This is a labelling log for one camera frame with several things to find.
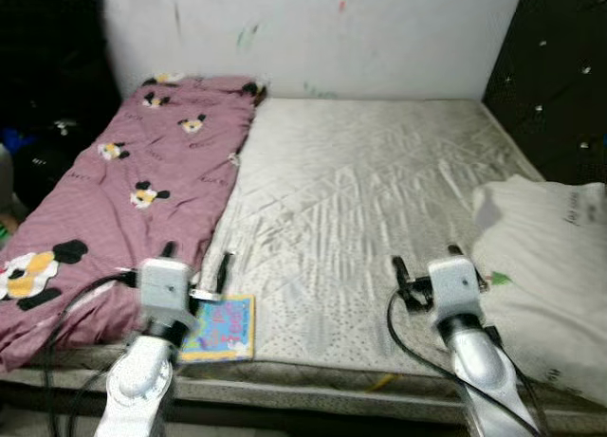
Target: wall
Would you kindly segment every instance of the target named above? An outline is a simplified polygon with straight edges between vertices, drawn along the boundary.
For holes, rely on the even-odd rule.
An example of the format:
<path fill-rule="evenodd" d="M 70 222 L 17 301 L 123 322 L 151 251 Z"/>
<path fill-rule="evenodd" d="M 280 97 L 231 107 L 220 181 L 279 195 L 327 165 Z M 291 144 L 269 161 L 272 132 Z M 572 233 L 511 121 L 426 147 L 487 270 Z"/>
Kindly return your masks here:
<path fill-rule="evenodd" d="M 156 72 L 248 74 L 281 97 L 480 99 L 518 0 L 106 0 L 129 94 Z"/>

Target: bed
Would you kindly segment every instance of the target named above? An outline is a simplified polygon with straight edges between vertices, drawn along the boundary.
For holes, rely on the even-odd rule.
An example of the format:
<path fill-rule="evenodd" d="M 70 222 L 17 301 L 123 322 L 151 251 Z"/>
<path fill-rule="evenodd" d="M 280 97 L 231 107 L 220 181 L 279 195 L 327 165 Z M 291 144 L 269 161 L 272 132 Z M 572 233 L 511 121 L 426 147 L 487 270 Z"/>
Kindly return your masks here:
<path fill-rule="evenodd" d="M 451 243 L 470 253 L 473 190 L 514 174 L 542 180 L 487 109 L 472 100 L 269 99 L 239 163 L 202 276 L 212 283 L 224 251 L 235 254 L 227 293 L 256 296 L 255 356 L 182 368 L 177 397 L 462 423 L 454 386 L 398 351 L 384 312 L 392 255 L 420 276 Z M 403 336 L 448 366 L 427 316 L 402 311 Z M 79 388 L 120 350 L 59 352 L 56 386 Z M 1 378 L 40 385 L 41 362 Z M 553 430 L 607 431 L 598 404 L 550 385 L 541 398 Z"/>

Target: colorful book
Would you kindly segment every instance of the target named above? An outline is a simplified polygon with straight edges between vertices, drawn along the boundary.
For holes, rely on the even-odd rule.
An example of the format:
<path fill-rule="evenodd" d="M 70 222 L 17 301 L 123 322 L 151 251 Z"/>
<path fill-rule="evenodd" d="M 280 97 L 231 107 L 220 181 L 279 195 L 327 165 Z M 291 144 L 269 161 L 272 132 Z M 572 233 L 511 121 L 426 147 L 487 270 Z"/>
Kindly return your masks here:
<path fill-rule="evenodd" d="M 196 318 L 198 328 L 181 346 L 180 362 L 209 363 L 253 358 L 253 295 L 226 297 L 217 303 L 204 302 Z"/>

